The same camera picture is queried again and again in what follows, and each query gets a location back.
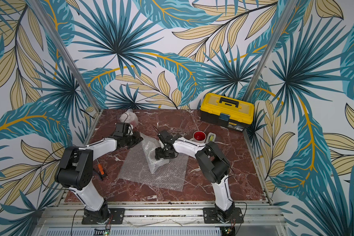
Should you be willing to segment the clear bubble wrap sheet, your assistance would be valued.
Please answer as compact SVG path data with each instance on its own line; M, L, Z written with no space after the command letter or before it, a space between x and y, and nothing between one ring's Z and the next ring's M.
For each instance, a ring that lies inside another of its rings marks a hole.
M120 116L121 123L128 123L133 127L137 127L139 125L139 120L137 115L133 112L132 109L128 109Z
M189 156L179 154L175 159L157 160L159 141L144 134L141 137L143 140L129 150L119 178L182 192Z

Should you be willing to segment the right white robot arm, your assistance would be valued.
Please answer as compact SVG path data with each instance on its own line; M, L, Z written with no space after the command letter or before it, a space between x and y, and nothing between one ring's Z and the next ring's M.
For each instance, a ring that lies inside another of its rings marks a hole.
M215 194L215 207L220 213L229 215L235 206L229 191L230 162L214 142L206 144L188 140L181 135L172 136L163 130L157 137L161 147L155 149L155 158L174 159L185 154L197 160L200 170L211 182Z

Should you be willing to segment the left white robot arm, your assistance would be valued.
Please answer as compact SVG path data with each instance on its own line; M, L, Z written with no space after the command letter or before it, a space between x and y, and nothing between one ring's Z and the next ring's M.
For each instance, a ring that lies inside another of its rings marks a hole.
M117 149L128 149L139 144L143 138L128 123L118 123L111 136L84 147L66 147L59 162L55 181L75 193L89 211L99 211L104 198L98 193L91 179L93 162Z

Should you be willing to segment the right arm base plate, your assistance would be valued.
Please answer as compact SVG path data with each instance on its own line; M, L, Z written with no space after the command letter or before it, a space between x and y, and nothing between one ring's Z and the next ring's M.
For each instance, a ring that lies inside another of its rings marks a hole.
M239 207L233 207L227 211L222 211L218 207L205 207L203 218L205 224L244 223L244 214Z

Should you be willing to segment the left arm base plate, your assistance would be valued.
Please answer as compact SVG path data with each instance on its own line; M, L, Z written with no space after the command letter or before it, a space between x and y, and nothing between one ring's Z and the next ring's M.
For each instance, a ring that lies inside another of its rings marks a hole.
M124 219L124 208L108 208L103 206L101 210L84 210L83 225L121 225Z

